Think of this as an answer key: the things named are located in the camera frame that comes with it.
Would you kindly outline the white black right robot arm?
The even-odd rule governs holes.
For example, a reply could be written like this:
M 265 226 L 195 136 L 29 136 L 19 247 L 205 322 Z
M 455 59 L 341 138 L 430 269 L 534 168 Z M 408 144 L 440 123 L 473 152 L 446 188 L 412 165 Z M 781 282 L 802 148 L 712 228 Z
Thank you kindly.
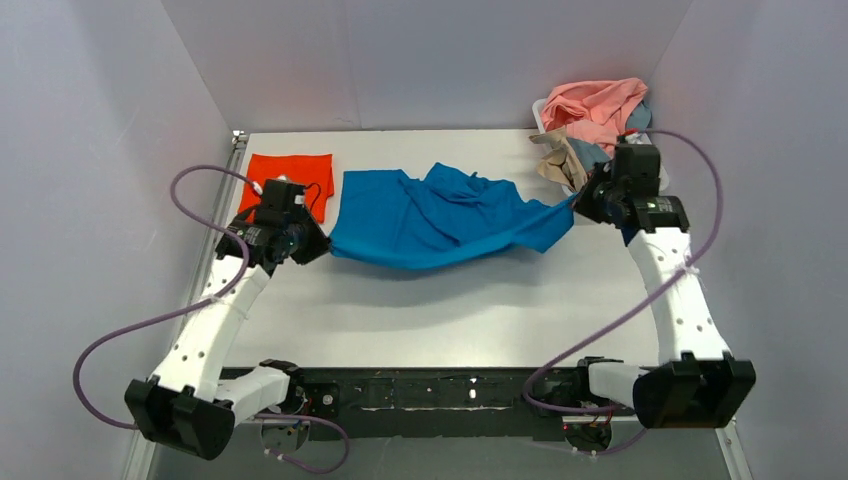
M 685 211 L 658 193 L 654 167 L 595 166 L 574 209 L 619 229 L 635 261 L 658 336 L 654 366 L 583 361 L 589 392 L 632 409 L 648 429 L 727 426 L 752 390 L 751 361 L 737 359 L 719 333 L 700 280 Z

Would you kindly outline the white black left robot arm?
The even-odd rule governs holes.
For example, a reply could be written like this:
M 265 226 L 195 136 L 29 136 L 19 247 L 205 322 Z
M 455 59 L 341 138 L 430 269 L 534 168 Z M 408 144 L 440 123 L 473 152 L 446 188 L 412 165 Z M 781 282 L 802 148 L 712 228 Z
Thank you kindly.
M 274 270 L 286 260 L 305 265 L 328 252 L 330 241 L 310 211 L 265 207 L 240 213 L 220 239 L 204 307 L 191 313 L 172 349 L 124 399 L 149 441 L 205 460 L 217 458 L 234 428 L 287 400 L 292 364 L 266 360 L 234 380 L 224 361 L 249 310 Z

